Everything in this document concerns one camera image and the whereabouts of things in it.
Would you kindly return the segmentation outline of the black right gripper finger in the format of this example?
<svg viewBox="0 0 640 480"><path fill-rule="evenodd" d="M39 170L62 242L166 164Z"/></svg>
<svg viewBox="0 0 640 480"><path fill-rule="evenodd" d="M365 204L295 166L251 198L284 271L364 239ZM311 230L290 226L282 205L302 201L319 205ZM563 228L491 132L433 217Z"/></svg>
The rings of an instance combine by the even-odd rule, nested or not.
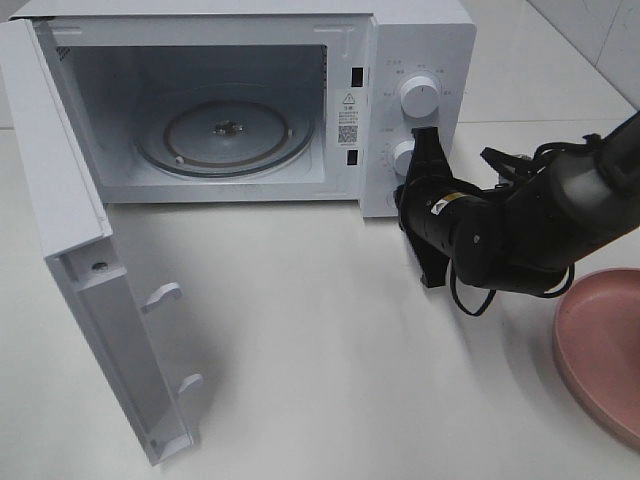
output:
<svg viewBox="0 0 640 480"><path fill-rule="evenodd" d="M421 283L427 288L445 286L449 258L412 231L406 236L422 271Z"/></svg>
<svg viewBox="0 0 640 480"><path fill-rule="evenodd" d="M407 182L431 177L450 179L450 165L440 143L437 127L413 128L414 148L407 170Z"/></svg>

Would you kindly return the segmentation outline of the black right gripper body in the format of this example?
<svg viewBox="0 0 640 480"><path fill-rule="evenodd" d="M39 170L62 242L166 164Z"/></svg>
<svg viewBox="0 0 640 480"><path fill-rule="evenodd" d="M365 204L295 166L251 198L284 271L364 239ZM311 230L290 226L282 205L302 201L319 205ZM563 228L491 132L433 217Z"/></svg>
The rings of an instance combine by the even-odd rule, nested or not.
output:
<svg viewBox="0 0 640 480"><path fill-rule="evenodd" d="M502 259L504 199L503 188L481 189L446 173L412 172L396 190L401 229L420 258Z"/></svg>

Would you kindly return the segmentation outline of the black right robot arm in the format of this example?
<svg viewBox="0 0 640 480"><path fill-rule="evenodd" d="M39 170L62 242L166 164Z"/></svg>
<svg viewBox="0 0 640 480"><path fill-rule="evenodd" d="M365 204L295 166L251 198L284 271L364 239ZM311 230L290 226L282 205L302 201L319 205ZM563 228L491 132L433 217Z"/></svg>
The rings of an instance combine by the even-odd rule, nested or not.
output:
<svg viewBox="0 0 640 480"><path fill-rule="evenodd" d="M428 288L454 280L547 296L574 264L639 226L639 117L605 137L550 142L532 158L485 148L501 181L482 189L454 176L435 127L412 131L401 230Z"/></svg>

